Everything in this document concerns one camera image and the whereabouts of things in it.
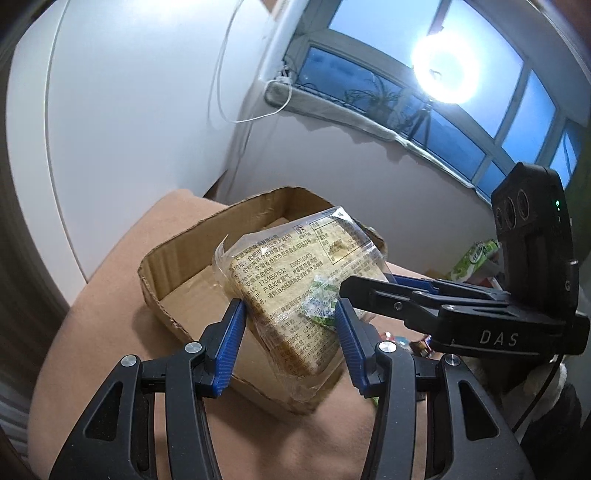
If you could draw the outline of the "white gloved right hand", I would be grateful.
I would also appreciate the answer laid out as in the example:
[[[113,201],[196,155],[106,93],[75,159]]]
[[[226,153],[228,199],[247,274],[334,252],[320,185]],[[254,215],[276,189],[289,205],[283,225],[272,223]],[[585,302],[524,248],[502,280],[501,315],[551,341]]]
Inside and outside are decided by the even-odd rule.
[[[479,373],[482,384],[507,412],[519,413],[548,386],[535,410],[547,411],[558,401],[567,380],[567,368],[563,360],[555,356],[541,363],[530,360],[480,360]]]

